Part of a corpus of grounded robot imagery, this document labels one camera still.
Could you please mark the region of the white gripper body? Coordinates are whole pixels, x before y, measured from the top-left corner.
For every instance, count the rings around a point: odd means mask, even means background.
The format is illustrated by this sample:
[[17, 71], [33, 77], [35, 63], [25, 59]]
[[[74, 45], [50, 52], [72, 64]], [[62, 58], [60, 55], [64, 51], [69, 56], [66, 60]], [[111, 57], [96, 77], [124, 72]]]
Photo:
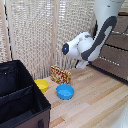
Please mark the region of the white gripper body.
[[76, 65], [75, 65], [75, 68], [78, 69], [84, 69], [86, 66], [88, 65], [88, 62], [87, 61], [84, 61], [84, 60], [78, 60]]

